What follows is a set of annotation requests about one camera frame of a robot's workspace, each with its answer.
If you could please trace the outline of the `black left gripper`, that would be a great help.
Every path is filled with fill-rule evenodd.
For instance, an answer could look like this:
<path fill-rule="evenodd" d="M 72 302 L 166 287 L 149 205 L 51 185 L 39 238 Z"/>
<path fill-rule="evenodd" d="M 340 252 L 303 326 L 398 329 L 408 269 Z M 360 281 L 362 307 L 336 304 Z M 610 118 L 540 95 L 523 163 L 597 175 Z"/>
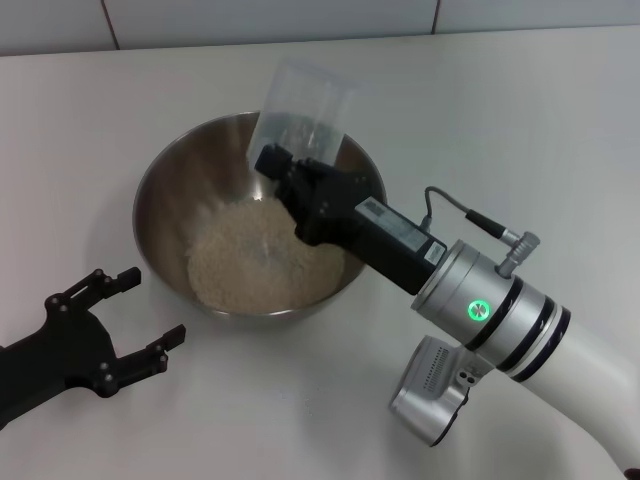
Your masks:
<path fill-rule="evenodd" d="M 184 343 L 186 327 L 164 333 L 145 348 L 117 358 L 109 333 L 90 309 L 141 284 L 137 267 L 115 278 L 102 269 L 45 302 L 44 324 L 1 349 L 1 423 L 7 425 L 57 395 L 85 388 L 101 398 L 168 368 L 168 351 Z"/>

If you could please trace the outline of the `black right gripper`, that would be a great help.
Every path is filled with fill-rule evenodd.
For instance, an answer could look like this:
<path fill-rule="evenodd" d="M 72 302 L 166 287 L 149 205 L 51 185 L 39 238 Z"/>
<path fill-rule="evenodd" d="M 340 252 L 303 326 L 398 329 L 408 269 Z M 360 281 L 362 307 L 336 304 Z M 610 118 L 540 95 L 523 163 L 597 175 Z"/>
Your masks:
<path fill-rule="evenodd" d="M 337 245 L 411 295 L 434 275 L 438 262 L 425 255 L 446 245 L 376 200 L 369 179 L 355 173 L 327 173 L 335 166 L 344 133 L 331 125 L 305 128 L 296 159 L 277 144 L 264 146 L 255 170 L 287 200 L 296 236 L 307 245 Z"/>

